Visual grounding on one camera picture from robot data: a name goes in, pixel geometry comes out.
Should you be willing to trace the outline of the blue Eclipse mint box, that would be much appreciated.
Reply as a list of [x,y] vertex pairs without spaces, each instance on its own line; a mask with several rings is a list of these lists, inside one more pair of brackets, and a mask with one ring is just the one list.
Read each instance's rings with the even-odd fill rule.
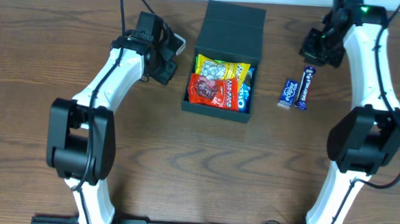
[[283,91],[280,95],[278,105],[281,107],[289,108],[295,102],[299,83],[291,78],[285,81]]

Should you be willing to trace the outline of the purple Dairy Milk bar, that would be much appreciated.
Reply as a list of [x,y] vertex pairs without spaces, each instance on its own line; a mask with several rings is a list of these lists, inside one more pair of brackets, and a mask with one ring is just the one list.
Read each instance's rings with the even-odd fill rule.
[[316,69],[313,66],[305,66],[299,93],[295,101],[295,107],[300,110],[306,110],[307,108],[307,98],[310,91],[310,84],[315,73]]

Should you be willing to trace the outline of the yellow Hacks candy bag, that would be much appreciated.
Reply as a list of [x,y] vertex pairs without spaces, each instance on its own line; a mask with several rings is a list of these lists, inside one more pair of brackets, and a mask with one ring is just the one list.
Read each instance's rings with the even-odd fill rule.
[[203,61],[200,59],[195,73],[209,80],[228,80],[236,79],[238,84],[245,80],[250,64],[241,62],[216,63],[211,60]]

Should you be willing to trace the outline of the blue Oreo cookie pack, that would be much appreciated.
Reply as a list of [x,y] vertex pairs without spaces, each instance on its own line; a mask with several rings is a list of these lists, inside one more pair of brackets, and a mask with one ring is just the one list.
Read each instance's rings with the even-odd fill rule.
[[238,111],[246,113],[249,107],[249,100],[251,94],[251,81],[253,77],[254,68],[250,68],[247,71],[245,80],[242,82],[240,90],[238,92]]

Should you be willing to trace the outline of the red Hacks candy bag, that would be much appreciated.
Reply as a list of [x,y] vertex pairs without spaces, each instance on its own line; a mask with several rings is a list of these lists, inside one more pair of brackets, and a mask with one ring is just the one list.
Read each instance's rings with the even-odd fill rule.
[[236,79],[210,80],[193,73],[188,83],[190,103],[238,111],[238,83]]

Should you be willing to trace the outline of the Haribo gummy worms bag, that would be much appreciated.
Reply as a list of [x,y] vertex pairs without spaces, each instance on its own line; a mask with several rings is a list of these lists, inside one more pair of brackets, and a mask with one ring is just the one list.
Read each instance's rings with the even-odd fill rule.
[[214,61],[216,63],[225,63],[226,62],[226,61],[222,61],[222,60],[215,60],[215,59],[212,59],[212,58],[208,58],[208,57],[205,57],[202,54],[197,54],[196,57],[195,57],[195,70],[199,66],[200,59],[203,60],[203,61],[211,60],[211,61]]

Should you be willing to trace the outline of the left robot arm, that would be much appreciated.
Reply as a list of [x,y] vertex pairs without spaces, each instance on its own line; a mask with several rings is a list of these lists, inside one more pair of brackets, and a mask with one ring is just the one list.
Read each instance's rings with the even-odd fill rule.
[[115,112],[141,78],[168,84],[177,66],[172,57],[185,46],[161,17],[141,12],[136,29],[123,29],[112,41],[108,60],[89,85],[51,104],[46,160],[73,192],[78,215],[35,216],[31,224],[119,224],[108,189]]

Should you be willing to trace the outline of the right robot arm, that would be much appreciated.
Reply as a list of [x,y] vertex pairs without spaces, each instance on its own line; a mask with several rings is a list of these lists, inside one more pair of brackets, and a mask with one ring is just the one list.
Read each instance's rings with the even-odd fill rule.
[[300,53],[306,63],[339,67],[348,59],[351,109],[327,138],[330,166],[306,224],[343,224],[360,189],[400,149],[400,103],[388,64],[388,27],[393,15],[364,0],[334,0]]

